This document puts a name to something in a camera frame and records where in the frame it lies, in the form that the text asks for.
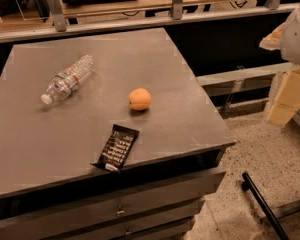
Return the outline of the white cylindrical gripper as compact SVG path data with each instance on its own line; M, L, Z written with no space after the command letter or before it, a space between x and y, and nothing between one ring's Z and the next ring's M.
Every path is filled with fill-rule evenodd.
M279 25L264 37L259 47L280 50L284 60L300 65L300 3ZM285 126L300 109L300 66L293 66L283 75L266 121L272 125Z

